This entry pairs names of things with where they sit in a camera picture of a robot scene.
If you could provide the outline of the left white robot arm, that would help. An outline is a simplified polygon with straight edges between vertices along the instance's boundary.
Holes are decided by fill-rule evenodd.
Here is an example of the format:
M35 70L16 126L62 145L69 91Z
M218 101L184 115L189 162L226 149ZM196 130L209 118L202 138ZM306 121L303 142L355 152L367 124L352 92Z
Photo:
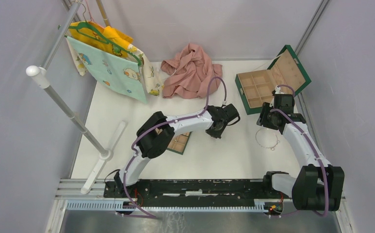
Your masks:
M131 145L132 157L114 176L115 191L123 198L134 192L134 184L154 158L162 155L171 141L182 134L205 131L210 137L220 139L227 126L240 121L238 110L233 104L213 106L181 116L166 116L155 112L137 131L137 138Z

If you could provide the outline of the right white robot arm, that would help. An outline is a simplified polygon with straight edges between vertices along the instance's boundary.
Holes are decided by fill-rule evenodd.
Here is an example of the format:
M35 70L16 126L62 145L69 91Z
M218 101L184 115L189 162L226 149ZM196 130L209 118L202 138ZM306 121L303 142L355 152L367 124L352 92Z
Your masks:
M263 103L257 125L277 130L290 144L300 165L297 177L283 171L268 171L262 193L268 198L280 192L290 197L297 210L326 215L339 210L345 172L333 166L312 139L306 120L294 112L292 94L275 93L272 103Z

